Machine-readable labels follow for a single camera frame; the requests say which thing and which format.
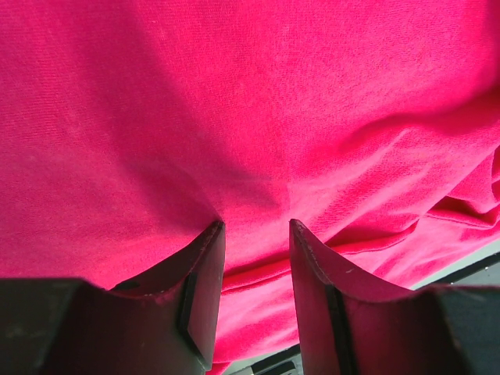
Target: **pink fabric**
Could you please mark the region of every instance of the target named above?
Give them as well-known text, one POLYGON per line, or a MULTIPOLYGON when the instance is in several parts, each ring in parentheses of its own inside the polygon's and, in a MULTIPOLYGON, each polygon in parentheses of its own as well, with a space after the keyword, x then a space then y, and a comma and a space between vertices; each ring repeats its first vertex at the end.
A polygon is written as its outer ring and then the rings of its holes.
POLYGON ((495 0, 1 3, 1 276, 112 287, 221 218, 227 363, 298 340, 290 218, 406 287, 500 236, 495 0))

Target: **pink cloth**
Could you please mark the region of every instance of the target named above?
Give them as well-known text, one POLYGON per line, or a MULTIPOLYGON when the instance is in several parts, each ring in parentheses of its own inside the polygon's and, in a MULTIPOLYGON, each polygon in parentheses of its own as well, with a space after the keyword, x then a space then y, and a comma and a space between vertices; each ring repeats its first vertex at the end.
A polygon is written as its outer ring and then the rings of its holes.
POLYGON ((221 218, 228 363, 298 340, 290 218, 405 287, 500 236, 500 2, 1 3, 1 276, 112 287, 221 218))

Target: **black object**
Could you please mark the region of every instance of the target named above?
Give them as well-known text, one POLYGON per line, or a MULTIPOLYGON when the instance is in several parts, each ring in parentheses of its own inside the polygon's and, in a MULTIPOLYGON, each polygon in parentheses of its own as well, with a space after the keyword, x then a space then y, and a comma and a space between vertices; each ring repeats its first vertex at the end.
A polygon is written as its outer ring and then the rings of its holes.
POLYGON ((285 374, 288 369, 288 366, 285 367, 280 367, 284 363, 292 363, 293 361, 298 361, 300 359, 300 346, 299 345, 294 345, 291 348, 288 348, 286 350, 283 350, 282 352, 276 353, 275 355, 272 355, 270 357, 267 357, 265 359, 262 359, 256 363, 254 363, 251 368, 252 372, 254 375, 270 375, 272 370, 275 368, 278 368, 278 370, 274 371, 282 371, 280 372, 274 372, 276 374, 281 375, 282 373, 285 374))
POLYGON ((105 291, 78 279, 0 281, 0 374, 203 374, 211 368, 224 225, 105 291))
MULTIPOLYGON (((203 374, 212 365, 224 261, 216 222, 111 291, 78 279, 0 280, 0 374, 203 374)), ((290 224, 306 375, 491 374, 500 368, 500 292, 408 291, 290 224)), ((252 366, 292 374, 298 347, 252 366)))
POLYGON ((442 277, 433 284, 500 285, 500 252, 468 265, 461 270, 442 277))
POLYGON ((500 289, 408 291, 367 273, 290 223, 306 375, 442 375, 500 369, 500 289))

